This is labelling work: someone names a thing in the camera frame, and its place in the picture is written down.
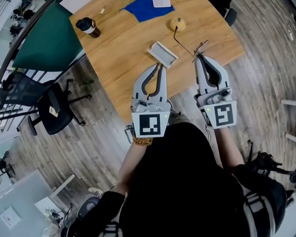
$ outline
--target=laminate flooring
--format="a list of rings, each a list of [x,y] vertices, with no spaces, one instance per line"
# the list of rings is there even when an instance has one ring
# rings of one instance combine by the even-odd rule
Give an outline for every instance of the laminate flooring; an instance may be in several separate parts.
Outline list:
[[[246,55],[230,63],[228,71],[233,98],[238,105],[238,123],[230,130],[244,159],[249,154],[248,139],[258,151],[272,154],[285,169],[296,168],[296,143],[284,137],[296,135],[296,107],[283,106],[281,99],[296,100],[296,26],[287,0],[233,0],[238,12],[233,29]],[[119,167],[130,146],[124,123],[103,90],[87,58],[74,65],[60,80],[73,78],[72,98],[90,93],[92,100],[72,105],[87,125],[72,122],[57,135],[49,136],[42,124],[38,136],[21,125],[21,136],[11,150],[17,178],[38,168],[50,186],[59,186],[72,173],[75,178],[61,193],[65,203],[78,205],[90,186],[107,191],[114,185]],[[205,133],[205,122],[193,96],[196,85],[171,98],[175,109],[184,112]],[[212,130],[211,145],[218,159]],[[287,176],[273,174],[287,188]]]

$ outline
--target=travel mug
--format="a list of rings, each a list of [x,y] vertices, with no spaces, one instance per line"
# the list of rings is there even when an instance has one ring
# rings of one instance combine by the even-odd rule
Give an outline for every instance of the travel mug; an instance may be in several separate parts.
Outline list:
[[[96,27],[95,21],[92,18],[79,19],[75,26],[94,38],[101,35],[101,31]]]

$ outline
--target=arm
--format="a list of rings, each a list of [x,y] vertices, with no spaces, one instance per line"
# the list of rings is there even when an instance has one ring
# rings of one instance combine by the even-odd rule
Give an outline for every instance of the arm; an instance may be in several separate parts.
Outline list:
[[[129,181],[131,180],[132,174],[137,164],[143,158],[146,148],[146,146],[139,146],[134,142],[132,143],[122,163],[122,166],[119,169],[117,184],[113,191],[123,195],[128,192]]]
[[[234,143],[228,128],[215,129],[222,166],[232,172],[237,165],[244,164],[242,155]]]

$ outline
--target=wooden table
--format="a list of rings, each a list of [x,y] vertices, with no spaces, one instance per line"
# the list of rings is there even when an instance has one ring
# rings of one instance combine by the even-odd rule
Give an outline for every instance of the wooden table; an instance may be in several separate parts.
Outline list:
[[[126,10],[118,12],[131,1],[93,0],[70,17],[94,71],[126,123],[131,121],[135,80],[157,62],[147,52],[156,41],[179,57],[167,70],[168,98],[196,83],[193,58],[173,39],[174,32],[169,27],[172,18],[181,17],[186,21],[186,29],[177,33],[176,39],[190,52],[208,40],[206,55],[223,66],[245,52],[233,30],[207,0],[171,0],[175,11],[142,23]],[[84,17],[96,21],[101,30],[99,38],[94,39],[76,28],[77,20]],[[156,74],[146,86],[147,92],[155,91]]]

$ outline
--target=black shirt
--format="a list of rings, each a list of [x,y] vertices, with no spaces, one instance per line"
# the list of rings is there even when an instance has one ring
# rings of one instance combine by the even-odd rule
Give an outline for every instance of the black shirt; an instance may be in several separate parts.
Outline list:
[[[164,137],[154,138],[133,177],[119,219],[123,236],[236,236],[241,187],[216,164],[193,124],[169,126]],[[121,194],[105,193],[85,219],[85,233],[98,236],[103,228],[95,225],[109,223],[123,201]]]

